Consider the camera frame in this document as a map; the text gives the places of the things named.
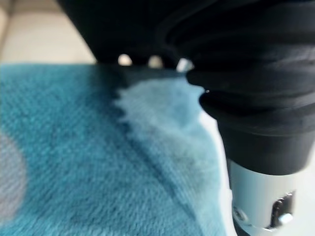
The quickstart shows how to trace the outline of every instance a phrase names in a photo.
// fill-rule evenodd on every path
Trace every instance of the beige cushion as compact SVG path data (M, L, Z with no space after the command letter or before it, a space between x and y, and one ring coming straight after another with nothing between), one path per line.
M0 51L2 48L3 38L5 35L5 30L8 22L8 14L4 7L0 5Z
M13 14L0 60L3 62L94 63L86 43L61 12Z
M60 12L61 8L55 0L15 0L14 13L55 11Z
M11 10L12 0L0 0L0 8L4 11L9 12Z

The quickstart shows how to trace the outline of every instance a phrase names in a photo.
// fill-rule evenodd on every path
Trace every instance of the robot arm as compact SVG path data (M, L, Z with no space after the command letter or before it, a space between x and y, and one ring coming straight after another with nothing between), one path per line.
M238 235L271 236L292 221L315 140L313 1L59 2L99 62L190 59L188 81L205 88L200 104L223 139Z

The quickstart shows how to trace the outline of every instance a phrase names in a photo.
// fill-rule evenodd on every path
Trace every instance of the blue fabric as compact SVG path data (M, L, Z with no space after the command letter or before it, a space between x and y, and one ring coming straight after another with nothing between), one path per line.
M223 236L219 167L183 75L0 67L0 236Z

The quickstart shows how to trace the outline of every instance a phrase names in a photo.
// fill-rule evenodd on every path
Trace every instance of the teal towel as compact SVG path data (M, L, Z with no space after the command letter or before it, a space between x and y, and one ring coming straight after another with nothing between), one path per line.
M202 89L167 70L0 67L0 236L223 236Z

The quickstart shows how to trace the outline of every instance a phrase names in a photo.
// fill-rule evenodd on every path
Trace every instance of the silver metal part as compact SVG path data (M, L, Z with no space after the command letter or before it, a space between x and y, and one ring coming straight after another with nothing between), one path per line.
M302 173L271 176L230 162L233 218L250 236L270 236L294 217L294 193Z

